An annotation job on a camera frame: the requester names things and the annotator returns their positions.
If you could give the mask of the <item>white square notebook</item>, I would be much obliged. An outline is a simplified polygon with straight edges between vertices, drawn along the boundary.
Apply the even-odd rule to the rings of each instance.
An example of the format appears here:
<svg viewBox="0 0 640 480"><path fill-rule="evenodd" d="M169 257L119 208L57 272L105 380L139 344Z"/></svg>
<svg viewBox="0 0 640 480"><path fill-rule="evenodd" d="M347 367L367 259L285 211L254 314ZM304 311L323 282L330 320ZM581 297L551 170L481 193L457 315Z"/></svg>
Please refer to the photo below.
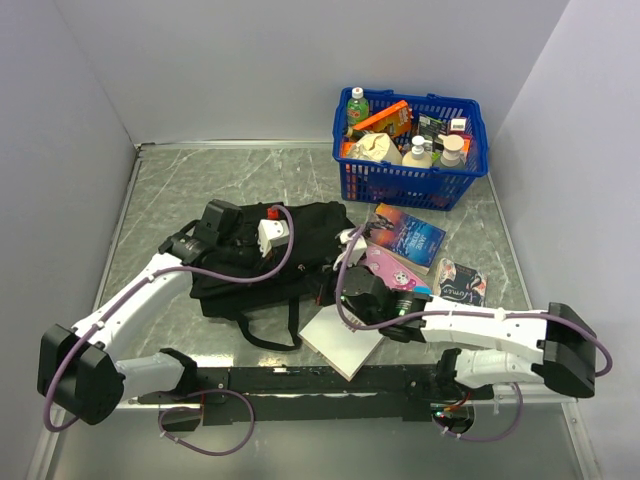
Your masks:
<svg viewBox="0 0 640 480"><path fill-rule="evenodd" d="M348 326L334 305L323 307L299 336L347 381L356 376L384 339L377 330L357 330Z"/></svg>

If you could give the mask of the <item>black student backpack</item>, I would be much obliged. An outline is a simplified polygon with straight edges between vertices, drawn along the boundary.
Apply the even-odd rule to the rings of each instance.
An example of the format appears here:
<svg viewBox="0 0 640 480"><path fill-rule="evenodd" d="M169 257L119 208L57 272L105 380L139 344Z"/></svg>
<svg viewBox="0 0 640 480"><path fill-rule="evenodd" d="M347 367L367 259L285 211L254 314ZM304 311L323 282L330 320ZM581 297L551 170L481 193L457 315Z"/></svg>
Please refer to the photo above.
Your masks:
<svg viewBox="0 0 640 480"><path fill-rule="evenodd" d="M233 233L249 229L255 229L257 232L258 223L261 219L267 218L269 207L272 207L269 203L242 206L242 222L236 225ZM249 343L278 352L295 351L300 348L300 300L306 297L316 300L309 289L311 276L319 273L323 267L333 270L333 264L341 252L337 235L345 229L354 228L354 223L347 217L345 205L336 201L289 206L287 210L293 220L294 243L286 264L277 274L251 284L231 283L195 274L190 291L190 297L200 303L205 317L232 321L239 326ZM284 259L286 249L286 245L274 248L253 268L228 264L217 264L212 269L200 264L199 266L227 276L256 278L275 269ZM247 316L249 312L284 303L288 305L287 329L291 336L289 345L263 340L251 333L250 319Z"/></svg>

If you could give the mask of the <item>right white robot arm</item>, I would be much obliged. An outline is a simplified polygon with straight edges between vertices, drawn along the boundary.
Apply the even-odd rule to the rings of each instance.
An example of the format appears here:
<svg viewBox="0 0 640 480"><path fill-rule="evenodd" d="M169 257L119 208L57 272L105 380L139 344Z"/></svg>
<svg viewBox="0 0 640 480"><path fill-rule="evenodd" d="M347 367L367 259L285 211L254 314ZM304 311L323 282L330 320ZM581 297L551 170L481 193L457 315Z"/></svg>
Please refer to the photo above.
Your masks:
<svg viewBox="0 0 640 480"><path fill-rule="evenodd" d="M323 308L300 336L346 380L388 338L453 345L436 375L448 398L499 383L542 384L573 398L595 394L596 334L563 303L544 311L466 305L407 285L391 288L357 266L345 273L339 306Z"/></svg>

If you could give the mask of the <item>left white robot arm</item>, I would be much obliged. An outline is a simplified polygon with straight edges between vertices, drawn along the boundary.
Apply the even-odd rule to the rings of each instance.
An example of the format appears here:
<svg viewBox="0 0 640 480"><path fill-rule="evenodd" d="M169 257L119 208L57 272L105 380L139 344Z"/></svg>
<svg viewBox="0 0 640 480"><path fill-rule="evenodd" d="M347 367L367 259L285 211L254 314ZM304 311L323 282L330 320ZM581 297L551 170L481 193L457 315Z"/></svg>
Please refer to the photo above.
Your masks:
<svg viewBox="0 0 640 480"><path fill-rule="evenodd" d="M42 336L37 390L45 398L43 420L53 405L74 420L95 425L122 401L165 392L177 402L192 398L198 387L197 363L175 349L123 359L131 338L204 272L204 258L220 250L242 224L241 210L211 201L201 219L169 236L143 270L120 292L89 316L66 328L50 327Z"/></svg>

